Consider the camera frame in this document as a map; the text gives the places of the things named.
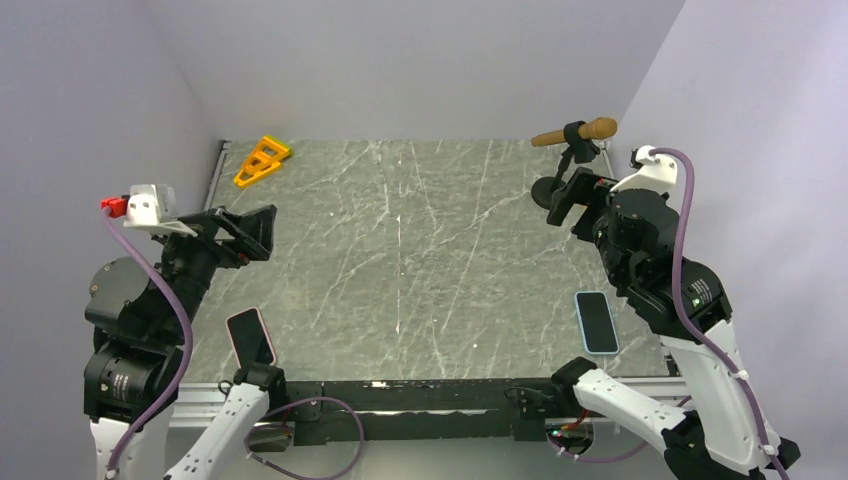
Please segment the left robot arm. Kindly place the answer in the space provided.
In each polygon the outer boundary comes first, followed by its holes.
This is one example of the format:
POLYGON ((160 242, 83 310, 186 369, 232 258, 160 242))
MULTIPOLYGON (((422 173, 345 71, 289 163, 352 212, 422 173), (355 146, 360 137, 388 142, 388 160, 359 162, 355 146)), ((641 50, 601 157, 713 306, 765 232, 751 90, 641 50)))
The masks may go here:
POLYGON ((176 464, 166 438, 194 347, 192 322, 218 269, 270 258, 277 209, 223 208, 175 217, 150 200, 108 199, 108 221, 149 232, 163 247, 152 264, 131 244, 92 279, 85 317, 94 351, 84 369, 83 409, 103 479, 211 479, 260 420, 287 406, 283 370, 258 347, 240 344, 223 406, 176 464))

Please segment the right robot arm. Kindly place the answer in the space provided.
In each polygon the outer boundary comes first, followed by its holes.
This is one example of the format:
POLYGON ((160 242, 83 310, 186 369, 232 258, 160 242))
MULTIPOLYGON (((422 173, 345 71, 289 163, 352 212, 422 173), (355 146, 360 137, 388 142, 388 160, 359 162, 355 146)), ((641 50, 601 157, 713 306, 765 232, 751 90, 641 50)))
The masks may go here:
POLYGON ((658 451, 679 479, 761 479, 770 469, 786 475, 799 447, 751 401, 725 289, 676 246, 680 221, 666 195, 580 168, 553 193, 548 222, 561 225, 576 205, 584 211, 573 233, 597 248, 609 282, 667 349, 694 406, 666 405, 583 357, 552 375, 553 406, 619 423, 658 451))

